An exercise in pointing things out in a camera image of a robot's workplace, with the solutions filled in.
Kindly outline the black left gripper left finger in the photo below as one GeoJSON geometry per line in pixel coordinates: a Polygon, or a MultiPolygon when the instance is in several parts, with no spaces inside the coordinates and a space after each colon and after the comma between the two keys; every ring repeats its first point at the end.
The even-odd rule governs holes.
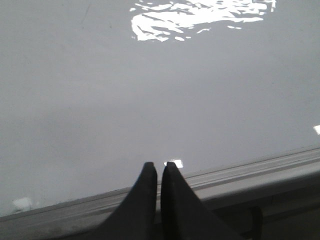
{"type": "Polygon", "coordinates": [[[146,162],[121,204],[86,239],[151,239],[156,213],[157,180],[154,163],[146,162]]]}

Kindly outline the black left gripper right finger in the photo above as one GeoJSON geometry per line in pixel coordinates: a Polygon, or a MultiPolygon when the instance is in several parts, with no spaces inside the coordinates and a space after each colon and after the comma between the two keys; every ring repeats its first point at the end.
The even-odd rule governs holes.
{"type": "Polygon", "coordinates": [[[243,239],[204,206],[173,162],[162,175],[161,222],[166,240],[243,239]]]}

